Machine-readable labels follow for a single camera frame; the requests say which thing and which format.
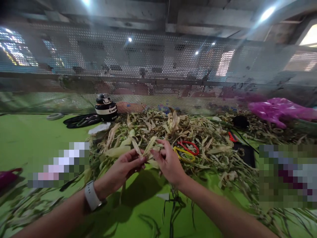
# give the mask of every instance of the smartwatch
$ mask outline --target smartwatch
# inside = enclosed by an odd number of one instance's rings
[[[99,198],[97,197],[95,188],[93,186],[93,182],[94,182],[93,180],[90,181],[89,183],[87,183],[85,187],[85,197],[90,207],[90,210],[92,212],[95,211],[96,209],[102,208],[104,205],[107,204],[106,199],[100,201]]]

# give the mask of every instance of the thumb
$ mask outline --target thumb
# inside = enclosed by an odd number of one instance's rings
[[[141,166],[145,162],[146,162],[146,157],[140,157],[140,158],[137,158],[137,159],[129,162],[128,164],[129,164],[130,168],[133,169],[133,168]]]
[[[162,155],[160,154],[160,152],[156,151],[156,150],[150,150],[151,154],[153,155],[153,158],[156,160],[156,162],[159,164],[159,166],[163,166],[163,164],[165,163],[165,159],[162,157]]]

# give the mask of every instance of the magenta object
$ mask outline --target magenta object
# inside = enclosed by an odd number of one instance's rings
[[[0,190],[8,186],[10,183],[14,182],[18,175],[13,172],[20,172],[22,168],[13,169],[10,171],[0,171]]]
[[[279,128],[286,128],[286,125],[279,120],[281,116],[311,121],[317,119],[317,111],[295,104],[285,98],[272,98],[266,102],[252,102],[248,104],[252,113],[258,117],[275,123]]]

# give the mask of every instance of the ceiling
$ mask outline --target ceiling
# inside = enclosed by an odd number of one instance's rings
[[[316,0],[14,0],[10,14],[29,19],[98,24],[288,44]],[[268,19],[263,13],[274,7]]]

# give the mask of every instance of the tape roll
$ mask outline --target tape roll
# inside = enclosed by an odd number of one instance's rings
[[[64,114],[62,114],[62,113],[54,113],[54,114],[51,114],[51,115],[47,116],[46,119],[49,120],[49,121],[54,121],[54,120],[60,119],[62,117],[64,117]]]

